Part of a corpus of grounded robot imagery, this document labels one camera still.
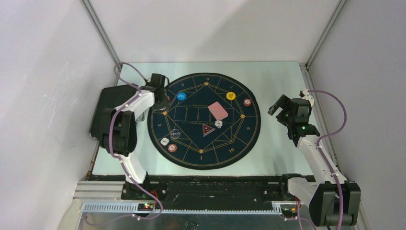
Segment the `blue small blind button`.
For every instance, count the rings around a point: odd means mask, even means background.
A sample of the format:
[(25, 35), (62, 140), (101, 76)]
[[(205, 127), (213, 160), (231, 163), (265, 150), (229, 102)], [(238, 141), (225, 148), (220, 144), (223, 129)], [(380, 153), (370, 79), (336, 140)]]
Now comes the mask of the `blue small blind button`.
[(184, 101), (184, 100), (186, 99), (186, 97), (187, 97), (187, 94), (184, 93), (184, 92), (179, 92), (179, 93), (177, 94), (177, 99), (178, 99), (179, 101)]

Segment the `red poker chip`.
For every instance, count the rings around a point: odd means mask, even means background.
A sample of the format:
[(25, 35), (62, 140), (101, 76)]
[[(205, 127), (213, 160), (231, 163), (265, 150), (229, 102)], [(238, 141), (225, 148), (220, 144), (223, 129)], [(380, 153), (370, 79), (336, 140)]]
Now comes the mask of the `red poker chip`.
[(246, 106), (246, 107), (251, 106), (252, 105), (252, 100), (249, 99), (249, 98), (244, 99), (243, 105)]
[(176, 144), (169, 144), (168, 145), (168, 151), (169, 152), (175, 152), (177, 150), (177, 145)]

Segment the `white poker chip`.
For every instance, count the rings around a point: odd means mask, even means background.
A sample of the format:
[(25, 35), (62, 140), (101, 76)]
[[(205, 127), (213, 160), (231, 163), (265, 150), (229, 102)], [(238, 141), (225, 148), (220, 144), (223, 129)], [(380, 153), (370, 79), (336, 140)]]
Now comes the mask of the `white poker chip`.
[(160, 140), (160, 143), (162, 146), (167, 146), (169, 144), (169, 139), (168, 138), (162, 138)]

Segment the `yellow big blind button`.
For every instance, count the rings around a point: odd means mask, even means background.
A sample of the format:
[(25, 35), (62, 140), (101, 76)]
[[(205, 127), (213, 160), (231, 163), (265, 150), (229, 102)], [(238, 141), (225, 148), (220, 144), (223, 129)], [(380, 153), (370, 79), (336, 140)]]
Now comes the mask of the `yellow big blind button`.
[(234, 92), (228, 92), (226, 94), (226, 98), (230, 101), (234, 100), (236, 98), (236, 94)]

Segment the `red playing card deck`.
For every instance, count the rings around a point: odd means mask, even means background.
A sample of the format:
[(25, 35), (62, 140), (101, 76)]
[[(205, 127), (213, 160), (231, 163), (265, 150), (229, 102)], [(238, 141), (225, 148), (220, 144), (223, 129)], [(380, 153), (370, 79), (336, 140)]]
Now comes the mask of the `red playing card deck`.
[(207, 108), (216, 120), (223, 120), (228, 117), (228, 112), (219, 102), (214, 102)]

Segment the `white dealer button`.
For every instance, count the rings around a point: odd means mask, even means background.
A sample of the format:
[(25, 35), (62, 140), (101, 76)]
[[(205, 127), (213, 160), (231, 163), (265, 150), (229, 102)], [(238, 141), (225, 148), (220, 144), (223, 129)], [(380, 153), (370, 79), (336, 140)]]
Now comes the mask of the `white dealer button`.
[(216, 120), (214, 123), (214, 126), (216, 128), (221, 128), (223, 126), (223, 121), (222, 120)]

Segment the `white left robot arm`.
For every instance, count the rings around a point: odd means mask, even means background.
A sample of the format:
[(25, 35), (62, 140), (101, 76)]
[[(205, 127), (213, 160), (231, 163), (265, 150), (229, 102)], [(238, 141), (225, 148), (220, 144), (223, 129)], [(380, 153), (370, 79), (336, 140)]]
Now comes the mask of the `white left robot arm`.
[(147, 177), (134, 153), (137, 145), (137, 119), (151, 110), (164, 110), (169, 106), (166, 91), (169, 79), (153, 73), (144, 86), (122, 85), (102, 90), (92, 135), (101, 148), (119, 160), (126, 180), (135, 184), (133, 194), (139, 199), (151, 195), (151, 186), (144, 182)]

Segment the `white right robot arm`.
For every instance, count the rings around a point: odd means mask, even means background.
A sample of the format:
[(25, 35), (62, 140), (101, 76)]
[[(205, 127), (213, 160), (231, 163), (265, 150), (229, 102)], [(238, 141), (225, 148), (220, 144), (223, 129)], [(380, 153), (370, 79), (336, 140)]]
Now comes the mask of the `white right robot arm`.
[(294, 197), (299, 205), (308, 207), (312, 223), (317, 227), (354, 226), (358, 221), (361, 189), (347, 179), (328, 155), (316, 126), (309, 123), (314, 98), (311, 90), (300, 92), (298, 98), (281, 95), (272, 105), (269, 115), (276, 116), (287, 127), (287, 136), (305, 157), (315, 178), (308, 182), (302, 175), (285, 174), (279, 186), (279, 196), (284, 200)]

